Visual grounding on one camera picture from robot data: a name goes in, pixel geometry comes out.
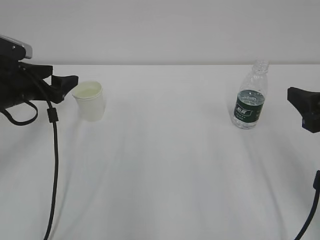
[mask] paper cup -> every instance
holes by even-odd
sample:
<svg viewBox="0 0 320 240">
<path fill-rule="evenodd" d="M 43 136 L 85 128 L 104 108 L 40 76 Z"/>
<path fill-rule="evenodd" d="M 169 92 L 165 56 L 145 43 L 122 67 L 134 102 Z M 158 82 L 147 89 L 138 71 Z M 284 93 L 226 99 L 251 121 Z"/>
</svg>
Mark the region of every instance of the paper cup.
<svg viewBox="0 0 320 240">
<path fill-rule="evenodd" d="M 102 86 L 97 81 L 84 81 L 73 90 L 72 96 L 78 103 L 80 115 L 89 122 L 102 119 L 105 112 L 105 103 Z"/>
</svg>

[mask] white tablecloth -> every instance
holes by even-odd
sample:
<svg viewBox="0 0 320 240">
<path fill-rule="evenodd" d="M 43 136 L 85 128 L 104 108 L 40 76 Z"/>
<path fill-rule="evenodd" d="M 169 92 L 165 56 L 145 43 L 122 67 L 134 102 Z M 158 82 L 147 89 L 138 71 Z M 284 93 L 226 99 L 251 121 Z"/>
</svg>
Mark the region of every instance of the white tablecloth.
<svg viewBox="0 0 320 240">
<path fill-rule="evenodd" d="M 102 83 L 103 119 L 58 104 L 53 240 L 292 240 L 320 169 L 320 135 L 301 127 L 287 88 L 320 91 L 320 65 L 271 65 L 258 125 L 233 126 L 247 65 L 54 66 Z M 53 172 L 44 102 L 28 126 L 0 116 L 0 239 L 42 240 Z M 18 119 L 28 106 L 9 111 Z M 304 240 L 320 236 L 320 211 Z"/>
</svg>

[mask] green label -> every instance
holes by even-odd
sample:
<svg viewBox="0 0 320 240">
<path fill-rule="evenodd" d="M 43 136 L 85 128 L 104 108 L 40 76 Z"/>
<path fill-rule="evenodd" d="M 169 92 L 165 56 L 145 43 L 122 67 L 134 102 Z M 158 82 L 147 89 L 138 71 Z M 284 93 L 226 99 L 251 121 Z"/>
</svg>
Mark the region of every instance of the green label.
<svg viewBox="0 0 320 240">
<path fill-rule="evenodd" d="M 245 122 L 245 123 L 254 123 L 258 121 L 263 104 L 261 105 L 248 105 L 242 102 L 239 97 L 237 98 L 234 116 Z"/>
</svg>

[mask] plastic bottle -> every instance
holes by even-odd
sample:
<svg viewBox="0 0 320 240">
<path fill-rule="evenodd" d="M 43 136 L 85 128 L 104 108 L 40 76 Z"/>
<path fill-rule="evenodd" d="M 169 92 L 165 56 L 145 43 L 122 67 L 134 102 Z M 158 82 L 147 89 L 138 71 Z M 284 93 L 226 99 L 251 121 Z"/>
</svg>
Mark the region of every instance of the plastic bottle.
<svg viewBox="0 0 320 240">
<path fill-rule="evenodd" d="M 252 129 L 258 122 L 268 92 L 268 68 L 268 61 L 255 61 L 242 82 L 231 118 L 241 129 Z"/>
</svg>

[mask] white wall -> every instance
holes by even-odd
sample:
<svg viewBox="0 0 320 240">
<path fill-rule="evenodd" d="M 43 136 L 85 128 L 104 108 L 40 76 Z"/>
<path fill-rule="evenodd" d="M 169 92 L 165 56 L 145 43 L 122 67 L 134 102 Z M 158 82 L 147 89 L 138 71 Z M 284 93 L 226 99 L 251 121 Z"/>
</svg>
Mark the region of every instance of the white wall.
<svg viewBox="0 0 320 240">
<path fill-rule="evenodd" d="M 320 63 L 320 0 L 1 0 L 0 34 L 38 63 Z"/>
</svg>

